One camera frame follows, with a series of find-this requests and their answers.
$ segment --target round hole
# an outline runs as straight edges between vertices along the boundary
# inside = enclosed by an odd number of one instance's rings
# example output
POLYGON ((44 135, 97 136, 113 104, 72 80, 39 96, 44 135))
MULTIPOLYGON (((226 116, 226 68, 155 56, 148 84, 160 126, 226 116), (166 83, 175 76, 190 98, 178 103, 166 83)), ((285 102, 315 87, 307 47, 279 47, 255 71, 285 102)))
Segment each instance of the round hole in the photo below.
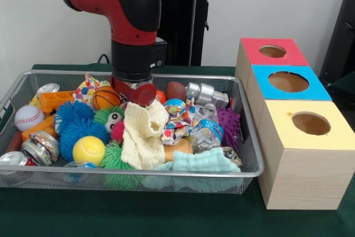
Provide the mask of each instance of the round hole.
POLYGON ((302 92, 310 86, 304 77, 293 72, 275 72, 268 77, 268 81, 277 89, 289 93, 302 92))
POLYGON ((326 118, 312 112, 296 113, 293 115, 292 121, 299 130, 307 134, 324 135, 331 130, 326 118))
POLYGON ((286 55, 286 50, 282 47, 274 46, 272 44, 268 44, 259 48, 259 52, 270 58, 282 58, 286 55))

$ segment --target plastic water bottle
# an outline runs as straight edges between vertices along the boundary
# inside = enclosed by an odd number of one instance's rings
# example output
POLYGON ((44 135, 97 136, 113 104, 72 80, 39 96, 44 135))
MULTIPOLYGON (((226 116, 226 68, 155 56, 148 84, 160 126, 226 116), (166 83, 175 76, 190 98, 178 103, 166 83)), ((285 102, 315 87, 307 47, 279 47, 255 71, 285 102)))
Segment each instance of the plastic water bottle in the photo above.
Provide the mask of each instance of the plastic water bottle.
POLYGON ((223 128, 218 125, 217 109, 207 104, 197 110, 191 131, 191 145, 195 153, 210 150, 221 145, 223 128))

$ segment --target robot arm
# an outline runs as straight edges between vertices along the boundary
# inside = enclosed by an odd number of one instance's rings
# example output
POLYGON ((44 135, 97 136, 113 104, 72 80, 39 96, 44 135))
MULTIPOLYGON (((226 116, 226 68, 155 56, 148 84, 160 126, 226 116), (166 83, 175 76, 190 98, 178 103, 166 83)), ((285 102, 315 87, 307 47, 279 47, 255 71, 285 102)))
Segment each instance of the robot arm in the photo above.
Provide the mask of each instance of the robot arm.
POLYGON ((104 15, 111 26, 111 85, 130 101, 147 105, 155 98, 153 85, 133 92, 127 84, 151 79, 151 68, 165 61, 166 43, 156 42, 161 0, 64 0, 76 11, 104 15))

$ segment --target blue spiky ball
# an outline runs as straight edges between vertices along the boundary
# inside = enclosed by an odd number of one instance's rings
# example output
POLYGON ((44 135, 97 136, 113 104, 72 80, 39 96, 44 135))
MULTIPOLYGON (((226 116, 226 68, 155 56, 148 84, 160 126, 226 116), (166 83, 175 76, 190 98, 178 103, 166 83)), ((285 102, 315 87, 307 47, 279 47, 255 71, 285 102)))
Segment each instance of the blue spiky ball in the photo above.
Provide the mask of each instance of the blue spiky ball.
POLYGON ((111 140, 105 126, 92 120, 75 119, 63 130, 59 140, 59 150, 63 158, 73 161, 73 148, 76 142, 85 136, 95 136, 104 144, 111 140))
POLYGON ((83 102, 65 102, 55 115, 55 131, 62 134, 63 130, 76 119, 93 120, 94 116, 95 112, 83 102))

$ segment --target green table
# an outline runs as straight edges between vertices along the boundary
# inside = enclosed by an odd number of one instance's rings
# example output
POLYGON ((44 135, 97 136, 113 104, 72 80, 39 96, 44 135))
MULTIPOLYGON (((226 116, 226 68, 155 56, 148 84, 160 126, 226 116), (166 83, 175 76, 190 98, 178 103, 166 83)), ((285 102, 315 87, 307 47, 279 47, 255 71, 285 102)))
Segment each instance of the green table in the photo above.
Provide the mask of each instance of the green table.
MULTIPOLYGON (((110 71, 110 66, 35 65, 110 71)), ((234 75, 228 67, 159 73, 234 75)), ((336 211, 266 210, 257 179, 243 195, 0 189, 1 236, 355 236, 355 179, 336 211)))

